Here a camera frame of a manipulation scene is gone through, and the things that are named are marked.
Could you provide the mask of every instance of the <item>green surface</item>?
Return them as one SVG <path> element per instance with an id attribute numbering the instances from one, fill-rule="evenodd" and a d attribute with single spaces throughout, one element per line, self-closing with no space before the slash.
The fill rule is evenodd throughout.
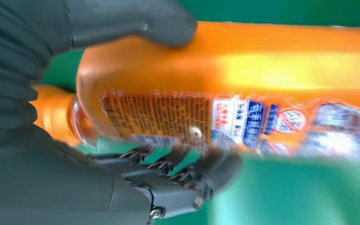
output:
<path id="1" fill-rule="evenodd" d="M 360 26 L 360 1 L 182 2 L 199 20 Z M 82 51 L 77 51 L 56 57 L 43 82 L 74 90 L 81 56 Z M 131 145 L 118 144 L 115 148 L 125 150 Z M 360 165 L 307 165 L 247 157 L 244 162 L 235 183 L 203 210 L 156 224 L 360 225 Z"/>

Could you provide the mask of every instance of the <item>white label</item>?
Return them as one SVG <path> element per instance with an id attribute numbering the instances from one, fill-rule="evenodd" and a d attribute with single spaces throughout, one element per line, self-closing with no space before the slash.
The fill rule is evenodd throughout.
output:
<path id="1" fill-rule="evenodd" d="M 230 99 L 216 99 L 213 101 L 212 130 L 216 130 L 231 137 L 234 116 L 234 101 Z"/>
<path id="2" fill-rule="evenodd" d="M 243 136 L 245 133 L 245 119 L 247 116 L 247 102 L 246 101 L 235 101 L 234 103 L 234 114 L 232 117 L 232 130 L 231 139 L 235 143 L 242 143 Z"/>
<path id="3" fill-rule="evenodd" d="M 216 99 L 213 101 L 212 130 L 242 143 L 248 102 L 240 99 Z"/>

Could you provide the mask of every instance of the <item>barcode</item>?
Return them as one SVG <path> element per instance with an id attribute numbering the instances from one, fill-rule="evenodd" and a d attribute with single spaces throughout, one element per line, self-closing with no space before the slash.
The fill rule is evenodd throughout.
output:
<path id="1" fill-rule="evenodd" d="M 147 136 L 147 135 L 133 135 L 132 137 L 136 142 L 143 144 L 159 144 L 159 145 L 169 146 L 179 142 L 179 140 L 175 137 Z"/>

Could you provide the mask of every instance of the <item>robotic hand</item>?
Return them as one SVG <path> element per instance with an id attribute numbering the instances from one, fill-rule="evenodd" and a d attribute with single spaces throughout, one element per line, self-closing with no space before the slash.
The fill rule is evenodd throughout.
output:
<path id="1" fill-rule="evenodd" d="M 32 124 L 30 84 L 52 56 L 126 35 L 182 47 L 196 26 L 176 0 L 0 0 L 0 224 L 145 225 L 200 209 L 228 181 L 237 154 L 217 150 L 169 176 L 186 150 L 152 165 L 144 147 L 85 156 Z"/>

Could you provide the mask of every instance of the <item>screw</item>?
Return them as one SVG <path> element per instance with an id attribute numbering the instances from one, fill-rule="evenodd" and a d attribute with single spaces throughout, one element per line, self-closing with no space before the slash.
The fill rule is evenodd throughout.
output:
<path id="1" fill-rule="evenodd" d="M 193 199 L 193 207 L 196 210 L 200 210 L 202 208 L 204 199 L 201 193 L 198 193 L 195 198 Z"/>
<path id="2" fill-rule="evenodd" d="M 156 219 L 159 218 L 162 214 L 162 211 L 160 209 L 153 209 L 150 212 L 150 218 L 151 219 Z"/>

